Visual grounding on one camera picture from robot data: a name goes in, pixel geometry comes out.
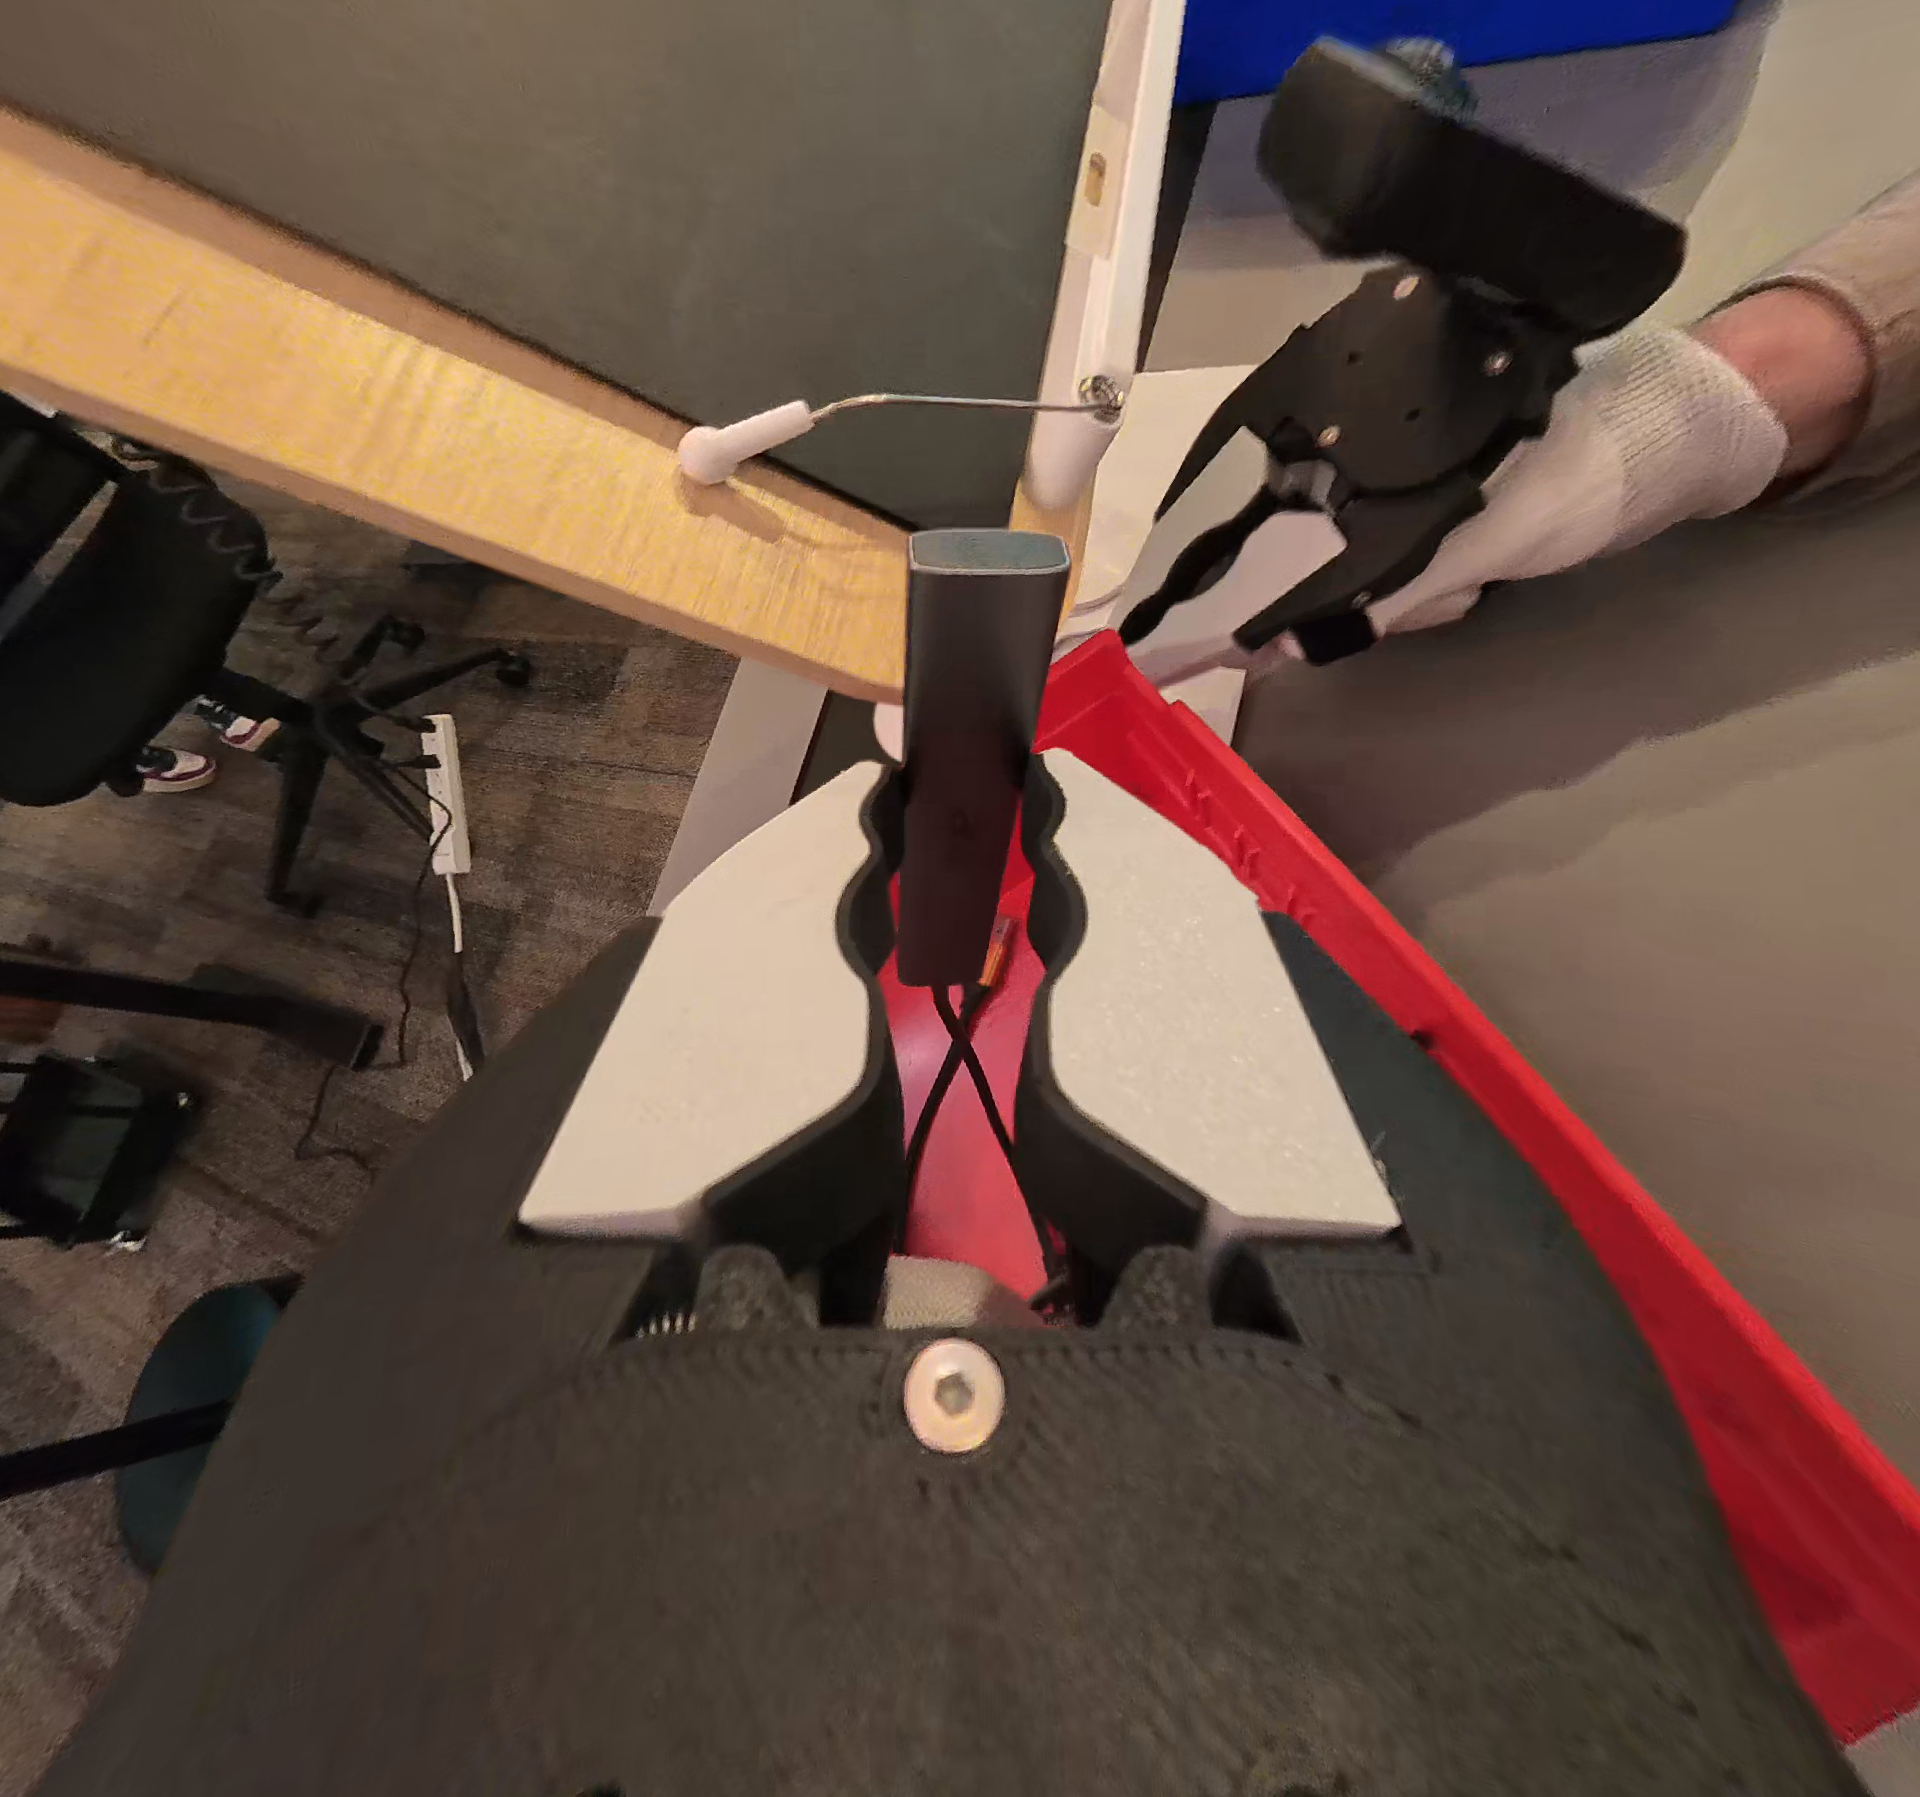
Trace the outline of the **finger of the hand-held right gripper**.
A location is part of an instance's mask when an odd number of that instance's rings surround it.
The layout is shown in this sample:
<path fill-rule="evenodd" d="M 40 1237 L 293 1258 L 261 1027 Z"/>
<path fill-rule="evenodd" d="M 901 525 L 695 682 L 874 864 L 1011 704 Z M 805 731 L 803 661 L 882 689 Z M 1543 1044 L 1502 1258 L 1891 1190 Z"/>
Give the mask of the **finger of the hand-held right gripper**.
<path fill-rule="evenodd" d="M 1137 643 L 1137 670 L 1152 683 L 1184 683 L 1214 672 L 1263 676 L 1301 661 L 1303 649 L 1291 631 L 1245 649 L 1231 627 L 1205 617 L 1194 623 L 1167 617 Z"/>
<path fill-rule="evenodd" d="M 1126 645 L 1225 645 L 1346 550 L 1303 490 L 1210 469 L 1161 516 L 1118 601 Z"/>

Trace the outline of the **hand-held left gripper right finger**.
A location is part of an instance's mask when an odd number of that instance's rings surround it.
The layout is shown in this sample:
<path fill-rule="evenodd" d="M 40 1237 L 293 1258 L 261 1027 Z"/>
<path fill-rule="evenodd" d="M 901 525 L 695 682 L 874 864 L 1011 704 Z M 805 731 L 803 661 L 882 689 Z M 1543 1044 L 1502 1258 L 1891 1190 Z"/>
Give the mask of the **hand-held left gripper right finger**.
<path fill-rule="evenodd" d="M 1020 806 L 1041 965 L 1020 1055 L 1020 1193 L 1094 1319 L 1175 1250 L 1203 1293 L 1263 1244 L 1405 1242 L 1258 893 L 1201 839 L 1066 751 Z"/>

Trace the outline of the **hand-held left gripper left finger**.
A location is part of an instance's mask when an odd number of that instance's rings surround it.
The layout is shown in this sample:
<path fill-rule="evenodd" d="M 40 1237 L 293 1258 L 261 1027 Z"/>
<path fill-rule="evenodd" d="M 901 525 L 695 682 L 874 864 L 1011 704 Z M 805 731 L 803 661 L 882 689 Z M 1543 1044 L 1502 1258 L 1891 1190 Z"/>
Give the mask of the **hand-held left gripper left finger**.
<path fill-rule="evenodd" d="M 652 923 L 515 1228 L 684 1260 L 769 1252 L 877 1319 L 907 1202 L 879 973 L 901 774 L 862 760 L 725 849 Z"/>

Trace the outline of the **grey usb hub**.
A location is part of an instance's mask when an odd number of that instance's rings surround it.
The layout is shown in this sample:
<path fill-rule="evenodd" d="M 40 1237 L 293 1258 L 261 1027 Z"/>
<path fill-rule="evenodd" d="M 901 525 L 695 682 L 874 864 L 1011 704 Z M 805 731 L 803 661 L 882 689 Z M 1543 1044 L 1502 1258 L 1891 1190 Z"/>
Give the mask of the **grey usb hub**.
<path fill-rule="evenodd" d="M 967 986 L 984 968 L 1044 686 L 1068 597 L 1060 537 L 910 539 L 898 973 Z"/>

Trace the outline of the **red plastic bin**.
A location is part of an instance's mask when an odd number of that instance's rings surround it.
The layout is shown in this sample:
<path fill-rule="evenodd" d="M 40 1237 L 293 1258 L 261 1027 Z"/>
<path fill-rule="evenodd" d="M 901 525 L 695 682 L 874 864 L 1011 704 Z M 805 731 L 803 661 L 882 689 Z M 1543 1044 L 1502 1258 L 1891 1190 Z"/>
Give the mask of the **red plastic bin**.
<path fill-rule="evenodd" d="M 1876 1794 L 1917 1794 L 1919 1498 L 1854 1416 L 1380 900 L 1110 631 L 1060 656 L 1065 749 L 1298 920 L 1541 1172 L 1653 1344 L 1805 1689 Z"/>

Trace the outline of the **person's right forearm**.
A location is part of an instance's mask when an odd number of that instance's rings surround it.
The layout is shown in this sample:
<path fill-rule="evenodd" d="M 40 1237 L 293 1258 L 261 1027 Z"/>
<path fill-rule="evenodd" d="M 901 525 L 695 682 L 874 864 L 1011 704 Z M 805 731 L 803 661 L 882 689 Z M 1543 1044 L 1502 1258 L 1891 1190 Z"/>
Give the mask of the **person's right forearm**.
<path fill-rule="evenodd" d="M 1760 498 L 1838 511 L 1919 467 L 1919 179 L 1876 196 L 1812 248 L 1691 327 L 1760 396 L 1788 454 Z"/>

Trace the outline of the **person's right hand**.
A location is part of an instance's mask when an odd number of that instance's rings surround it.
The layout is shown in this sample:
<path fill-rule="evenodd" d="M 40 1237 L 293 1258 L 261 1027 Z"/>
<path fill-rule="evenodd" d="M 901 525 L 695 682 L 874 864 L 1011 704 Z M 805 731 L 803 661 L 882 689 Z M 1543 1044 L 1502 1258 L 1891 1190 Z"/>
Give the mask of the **person's right hand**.
<path fill-rule="evenodd" d="M 1620 555 L 1689 520 L 1753 505 L 1788 459 L 1788 428 L 1701 339 L 1633 329 L 1598 345 L 1405 588 L 1367 608 L 1380 635 L 1463 620 L 1493 588 Z"/>

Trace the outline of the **white stand base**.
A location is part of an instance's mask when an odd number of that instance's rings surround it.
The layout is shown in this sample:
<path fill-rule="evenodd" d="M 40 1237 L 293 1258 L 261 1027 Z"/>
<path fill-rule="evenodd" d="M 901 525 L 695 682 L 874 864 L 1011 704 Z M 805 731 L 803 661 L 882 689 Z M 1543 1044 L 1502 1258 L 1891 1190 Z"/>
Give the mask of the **white stand base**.
<path fill-rule="evenodd" d="M 1116 627 L 1132 608 L 1135 568 L 1147 555 L 1157 575 L 1178 543 L 1153 544 L 1156 509 L 1205 420 L 1240 384 L 1247 368 L 1150 372 L 1128 396 L 1121 431 L 1094 481 L 1094 513 L 1075 598 L 1059 631 L 1059 653 L 1091 634 Z M 1170 611 L 1147 651 L 1147 676 L 1167 700 L 1191 708 L 1225 742 L 1237 731 L 1247 670 L 1237 653 L 1226 662 L 1199 666 L 1231 634 L 1270 602 L 1286 569 L 1282 527 L 1273 520 L 1240 550 L 1212 591 Z"/>

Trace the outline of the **white power strip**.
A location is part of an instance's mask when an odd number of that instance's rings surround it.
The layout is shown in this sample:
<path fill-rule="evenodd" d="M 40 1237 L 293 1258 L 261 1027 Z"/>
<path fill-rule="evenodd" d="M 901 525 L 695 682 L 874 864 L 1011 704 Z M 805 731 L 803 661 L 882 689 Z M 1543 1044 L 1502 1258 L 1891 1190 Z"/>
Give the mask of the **white power strip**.
<path fill-rule="evenodd" d="M 432 712 L 427 720 L 421 751 L 429 792 L 432 871 L 445 880 L 463 877 L 472 869 L 467 792 L 459 731 L 452 715 Z"/>

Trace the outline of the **dark round stand base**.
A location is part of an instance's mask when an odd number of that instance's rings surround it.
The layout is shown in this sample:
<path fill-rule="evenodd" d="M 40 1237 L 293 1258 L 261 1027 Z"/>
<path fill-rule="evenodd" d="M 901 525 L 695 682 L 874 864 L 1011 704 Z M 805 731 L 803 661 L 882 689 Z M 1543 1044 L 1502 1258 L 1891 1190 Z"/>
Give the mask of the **dark round stand base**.
<path fill-rule="evenodd" d="M 300 1287 L 300 1275 L 281 1275 L 221 1287 L 196 1299 L 141 1367 L 125 1424 L 236 1401 Z M 143 1578 L 156 1578 L 211 1453 L 211 1444 L 180 1449 L 114 1476 L 119 1539 Z"/>

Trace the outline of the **black office chair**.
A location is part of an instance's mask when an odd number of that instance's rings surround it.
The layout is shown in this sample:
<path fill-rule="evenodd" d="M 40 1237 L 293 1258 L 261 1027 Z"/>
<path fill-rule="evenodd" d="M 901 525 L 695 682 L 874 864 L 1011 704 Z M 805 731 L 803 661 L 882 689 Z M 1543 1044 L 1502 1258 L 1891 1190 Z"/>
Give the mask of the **black office chair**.
<path fill-rule="evenodd" d="M 74 420 L 5 396 L 5 598 L 98 496 L 90 531 L 5 625 L 2 799 L 55 809 L 98 792 L 140 792 L 137 760 L 208 703 L 266 730 L 281 778 L 266 871 L 277 908 L 313 917 L 293 885 L 321 784 L 356 778 L 429 846 L 436 831 L 425 759 L 397 759 L 373 723 L 422 735 L 413 704 L 478 672 L 511 689 L 532 662 L 502 647 L 373 679 L 380 651 L 421 651 L 425 634 L 380 616 L 357 639 L 275 561 L 261 520 L 200 467 L 132 444 L 98 444 Z"/>

